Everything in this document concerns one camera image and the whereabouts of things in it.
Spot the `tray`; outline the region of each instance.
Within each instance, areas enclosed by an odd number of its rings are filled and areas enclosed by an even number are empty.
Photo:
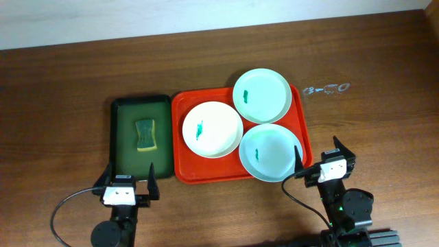
[[[303,148],[303,166],[309,167],[313,162],[311,144],[309,142],[305,116],[297,89],[290,85],[293,101],[288,113],[274,122],[292,131]],[[235,149],[222,158],[203,158],[193,153],[186,145],[182,136],[182,125],[189,111],[198,104],[217,101],[235,108],[233,104],[233,87],[222,89],[204,89],[179,93],[172,100],[172,135],[174,140],[174,169],[175,174],[187,184],[212,183],[245,178],[253,178],[242,166],[239,160],[239,150]],[[256,126],[243,117],[244,134]]]
[[[135,122],[154,119],[157,149],[137,151],[138,134]],[[154,163],[156,178],[174,173],[172,152],[171,98],[168,95],[121,98],[111,104],[110,166],[112,177],[132,175],[146,180]]]

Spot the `white plate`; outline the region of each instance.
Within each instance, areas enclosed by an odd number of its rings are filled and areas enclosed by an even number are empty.
[[[221,102],[194,107],[182,127],[183,139],[194,153],[206,158],[230,154],[241,141],[244,127],[235,109]]]
[[[294,173],[295,145],[302,160],[302,145],[291,131],[276,124],[261,124],[251,128],[242,138],[239,158],[255,178],[281,182]]]
[[[288,112],[292,99],[287,80],[270,69],[246,72],[233,88],[233,103],[239,114],[257,124],[281,119]]]

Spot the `white handwriting on table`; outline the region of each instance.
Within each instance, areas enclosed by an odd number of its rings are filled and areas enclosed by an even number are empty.
[[[326,93],[327,95],[333,94],[333,93],[342,93],[346,91],[351,86],[351,83],[344,83],[344,84],[329,84],[323,87],[323,89],[315,89],[314,87],[310,86],[305,89],[303,89],[303,93],[305,95],[310,95],[313,93],[318,93],[323,91],[323,93]]]

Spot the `teal mark on plate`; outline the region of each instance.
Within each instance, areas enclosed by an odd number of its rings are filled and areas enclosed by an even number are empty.
[[[202,133],[203,133],[203,121],[201,121],[201,123],[197,125],[197,141]]]
[[[244,90],[244,103],[247,104],[247,98],[248,98],[248,91]]]

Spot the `white wall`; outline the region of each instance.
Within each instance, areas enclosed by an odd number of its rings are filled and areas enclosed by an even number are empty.
[[[431,0],[0,0],[0,49],[424,9]]]

